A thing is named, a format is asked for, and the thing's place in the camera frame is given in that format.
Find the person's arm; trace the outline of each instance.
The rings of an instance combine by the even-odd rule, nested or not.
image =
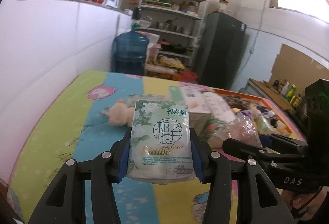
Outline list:
[[[305,215],[303,215],[303,217],[301,218],[302,221],[308,221],[314,217],[314,215],[322,205],[323,201],[327,197],[327,191],[328,189],[324,187],[320,191],[320,193],[306,206],[307,211]],[[288,206],[289,210],[291,211],[292,208],[296,208],[296,209],[301,208],[308,201],[310,201],[310,199],[312,199],[314,195],[315,195],[314,193],[298,195],[295,192],[283,190],[281,197],[286,203],[286,205]]]

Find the blue stripe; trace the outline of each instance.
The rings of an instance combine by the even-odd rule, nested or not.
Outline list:
[[[73,154],[78,162],[94,159],[108,151],[114,142],[123,138],[127,130],[126,126],[108,125],[107,116],[103,116],[101,110],[128,95],[144,93],[141,78],[129,78],[124,74],[108,73],[103,84],[116,88],[116,92],[93,102]],[[120,184],[113,184],[113,190],[122,224],[159,224],[152,184],[124,178]],[[93,224],[90,181],[86,181],[85,200],[87,224]]]

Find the metal screw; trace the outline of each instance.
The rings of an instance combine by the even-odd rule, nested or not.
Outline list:
[[[248,164],[249,164],[249,165],[256,165],[257,162],[256,162],[255,159],[248,159]]]
[[[104,152],[104,153],[102,153],[102,157],[103,158],[109,158],[109,157],[111,157],[111,153],[110,152]]]
[[[218,153],[218,152],[212,152],[210,154],[210,156],[213,157],[213,158],[218,158],[218,157],[220,157],[220,153]]]
[[[74,163],[75,163],[74,159],[69,159],[69,160],[66,161],[67,165],[74,165]]]

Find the red container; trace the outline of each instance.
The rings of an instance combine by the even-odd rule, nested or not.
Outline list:
[[[198,78],[198,75],[190,70],[183,70],[182,76],[183,79],[187,81],[195,81]]]

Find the electrical wire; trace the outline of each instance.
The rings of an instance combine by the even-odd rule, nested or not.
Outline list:
[[[236,79],[237,79],[238,77],[240,77],[242,71],[246,68],[246,66],[247,66],[247,64],[248,64],[248,62],[249,62],[249,60],[250,60],[250,58],[251,58],[251,55],[253,54],[253,53],[250,52],[251,49],[255,49],[255,45],[256,45],[256,42],[257,42],[258,35],[259,35],[259,31],[260,31],[261,26],[262,26],[262,23],[263,23],[263,15],[264,15],[264,12],[265,12],[266,3],[267,3],[267,0],[264,0],[263,9],[262,9],[262,12],[261,12],[261,20],[260,20],[260,22],[259,22],[259,26],[258,26],[258,29],[257,29],[257,33],[256,33],[256,36],[255,36],[254,43],[253,43],[252,47],[251,47],[250,50],[249,50],[249,56],[248,56],[248,58],[247,58],[246,63],[245,63],[245,64],[243,65],[243,67],[242,67],[241,69],[239,69],[239,71],[237,72],[236,77],[235,77]]]

